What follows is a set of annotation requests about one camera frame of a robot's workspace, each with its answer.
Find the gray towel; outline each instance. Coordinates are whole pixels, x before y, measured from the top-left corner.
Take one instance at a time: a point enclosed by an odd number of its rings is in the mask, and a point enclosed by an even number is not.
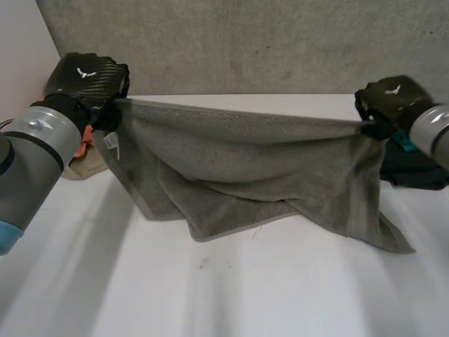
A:
[[[299,213],[331,232],[413,252],[379,220],[384,148],[359,133],[359,122],[129,99],[117,106],[118,149],[105,144],[106,132],[93,139],[149,219],[186,218],[203,242]]]

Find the table surface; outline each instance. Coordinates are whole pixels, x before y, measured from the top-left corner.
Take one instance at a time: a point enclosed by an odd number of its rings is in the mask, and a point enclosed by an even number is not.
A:
[[[351,95],[145,99],[357,119]],[[380,208],[417,253],[302,216],[200,244],[183,220],[146,220],[109,171],[60,179],[0,263],[0,336],[447,336],[449,191],[381,182]]]

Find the white bird logo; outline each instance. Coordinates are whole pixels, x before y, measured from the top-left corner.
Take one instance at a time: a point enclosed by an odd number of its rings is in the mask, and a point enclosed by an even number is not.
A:
[[[78,70],[78,73],[81,75],[81,78],[83,79],[84,77],[89,77],[89,76],[93,76],[95,74],[97,74],[96,72],[93,72],[92,74],[88,74],[86,72],[82,72],[81,69],[77,68],[76,70]]]
[[[385,93],[386,93],[387,95],[391,95],[391,94],[397,95],[397,94],[399,93],[399,89],[400,89],[400,88],[401,88],[401,85],[399,84],[398,87],[397,87],[396,89],[394,89],[394,90],[387,90],[387,91],[385,91]]]

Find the towel tag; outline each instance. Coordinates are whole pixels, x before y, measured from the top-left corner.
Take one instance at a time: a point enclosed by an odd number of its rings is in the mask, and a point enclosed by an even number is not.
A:
[[[108,133],[104,138],[106,147],[111,150],[117,148],[117,160],[120,160],[119,137],[115,132]]]

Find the concrete wall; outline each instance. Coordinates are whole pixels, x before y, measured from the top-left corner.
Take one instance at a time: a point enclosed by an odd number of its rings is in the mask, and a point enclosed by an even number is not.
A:
[[[127,62],[131,94],[353,93],[409,74],[448,100],[441,0],[38,0],[60,53]]]

